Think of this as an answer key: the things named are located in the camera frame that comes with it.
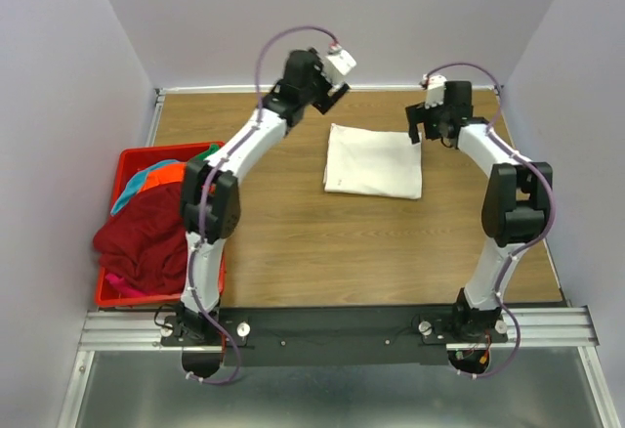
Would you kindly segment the white t shirt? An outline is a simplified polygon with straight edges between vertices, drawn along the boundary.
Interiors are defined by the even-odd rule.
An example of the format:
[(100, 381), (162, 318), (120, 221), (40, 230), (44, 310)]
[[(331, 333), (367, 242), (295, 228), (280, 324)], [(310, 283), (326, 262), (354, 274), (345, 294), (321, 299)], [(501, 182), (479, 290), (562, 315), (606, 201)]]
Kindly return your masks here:
[(422, 183), (422, 144), (408, 134), (331, 126), (323, 176), (327, 193), (416, 200)]

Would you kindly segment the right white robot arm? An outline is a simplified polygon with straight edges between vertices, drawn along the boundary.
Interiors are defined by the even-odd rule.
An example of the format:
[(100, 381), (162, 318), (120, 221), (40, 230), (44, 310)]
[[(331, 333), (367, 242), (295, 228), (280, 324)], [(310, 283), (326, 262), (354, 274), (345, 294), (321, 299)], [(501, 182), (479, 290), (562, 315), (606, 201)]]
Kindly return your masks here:
[(478, 265), (459, 291), (445, 330), (469, 342), (496, 328), (503, 297), (525, 251), (542, 240), (553, 215), (553, 169), (519, 154), (483, 118), (474, 116), (469, 81), (427, 76), (423, 103), (407, 107), (412, 144), (440, 140), (463, 152), (487, 176), (481, 208), (486, 241)]

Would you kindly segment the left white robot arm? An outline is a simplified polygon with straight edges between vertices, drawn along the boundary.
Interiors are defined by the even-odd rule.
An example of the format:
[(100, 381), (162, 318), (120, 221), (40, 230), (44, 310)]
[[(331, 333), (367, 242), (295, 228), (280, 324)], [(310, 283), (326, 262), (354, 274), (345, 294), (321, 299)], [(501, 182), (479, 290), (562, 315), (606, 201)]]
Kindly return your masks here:
[(349, 91), (355, 59), (339, 44), (325, 55), (295, 50), (281, 78), (262, 95), (241, 129), (215, 153), (186, 164), (180, 212), (187, 238), (187, 277), (176, 311), (176, 335), (196, 345), (220, 334), (212, 312), (221, 300), (227, 239), (241, 217), (239, 188), (252, 167), (302, 119), (307, 107), (326, 113)]

